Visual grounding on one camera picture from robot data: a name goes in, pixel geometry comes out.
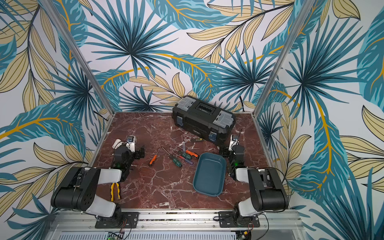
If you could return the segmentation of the blue red thin screwdriver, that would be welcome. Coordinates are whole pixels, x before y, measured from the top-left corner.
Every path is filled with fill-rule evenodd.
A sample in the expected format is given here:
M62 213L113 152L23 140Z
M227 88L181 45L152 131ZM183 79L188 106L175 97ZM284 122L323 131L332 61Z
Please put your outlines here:
M184 160L185 162L187 162L187 163L190 164L190 165L193 165L193 164L194 164L191 160L188 160L188 159L186 159L186 158L184 158L184 157L182 157L182 156L179 156L179 155L178 155L178 158L181 159L181 160Z

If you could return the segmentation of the orange black small screwdriver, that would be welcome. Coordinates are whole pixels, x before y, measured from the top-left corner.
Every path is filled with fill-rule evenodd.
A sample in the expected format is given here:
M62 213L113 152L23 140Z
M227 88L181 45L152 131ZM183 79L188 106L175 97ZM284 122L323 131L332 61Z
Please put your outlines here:
M159 157L159 151L160 151L160 148L157 150L157 152L155 153L155 155L153 156L153 158L150 160L149 162L149 167L153 166L156 159Z

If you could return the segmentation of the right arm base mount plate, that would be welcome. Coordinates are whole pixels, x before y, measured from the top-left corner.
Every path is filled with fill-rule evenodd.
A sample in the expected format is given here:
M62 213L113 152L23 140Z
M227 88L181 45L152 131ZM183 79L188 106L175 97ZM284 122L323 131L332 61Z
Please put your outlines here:
M260 222L257 217L243 217L232 211L221 211L213 218L219 222L221 228L258 228Z

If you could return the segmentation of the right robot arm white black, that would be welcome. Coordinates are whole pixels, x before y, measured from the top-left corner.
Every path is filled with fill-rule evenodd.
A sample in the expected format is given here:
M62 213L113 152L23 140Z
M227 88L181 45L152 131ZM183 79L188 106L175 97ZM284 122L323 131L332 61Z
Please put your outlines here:
M250 227L257 216L266 212L283 212L289 207L289 198L275 168L250 168L245 165L245 148L234 145L220 149L228 158L229 176L249 185L250 197L235 204L231 212L219 212L222 228Z

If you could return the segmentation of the black yellow screwdriver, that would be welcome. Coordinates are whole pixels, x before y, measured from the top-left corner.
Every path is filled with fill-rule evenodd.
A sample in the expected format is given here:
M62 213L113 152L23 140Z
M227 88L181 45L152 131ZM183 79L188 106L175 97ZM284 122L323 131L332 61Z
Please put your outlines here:
M196 142L202 142L204 141L204 139L202 138L193 138L193 139L189 139L189 140L184 140L185 142L191 142L191 143L196 143Z

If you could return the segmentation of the orange handle long screwdriver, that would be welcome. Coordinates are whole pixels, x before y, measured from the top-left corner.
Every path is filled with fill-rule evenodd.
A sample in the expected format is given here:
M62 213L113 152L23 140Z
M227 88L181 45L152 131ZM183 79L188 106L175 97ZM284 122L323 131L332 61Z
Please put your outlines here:
M178 151L183 151L183 148L181 146L177 146L177 149L178 149ZM187 150L187 149L186 149L185 153L191 155L192 158L196 158L197 159L199 157L198 154L196 154L196 153L194 153L194 152L192 152L190 150Z

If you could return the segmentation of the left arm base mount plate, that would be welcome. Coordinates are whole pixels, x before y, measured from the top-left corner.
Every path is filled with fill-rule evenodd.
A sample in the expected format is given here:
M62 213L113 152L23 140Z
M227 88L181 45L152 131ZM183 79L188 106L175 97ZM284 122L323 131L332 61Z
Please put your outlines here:
M139 212L121 212L110 218L97 217L96 229L135 229L138 224Z

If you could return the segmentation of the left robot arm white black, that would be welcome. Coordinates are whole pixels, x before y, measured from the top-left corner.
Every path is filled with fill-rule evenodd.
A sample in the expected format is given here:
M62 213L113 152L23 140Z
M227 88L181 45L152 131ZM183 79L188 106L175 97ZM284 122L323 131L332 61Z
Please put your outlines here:
M103 184L120 184L131 171L135 160L145 157L145 147L132 152L126 146L115 149L114 159L108 169L74 167L63 178L51 198L51 206L58 209L85 212L93 215L101 227L120 227L128 223L119 204L97 195L97 187Z

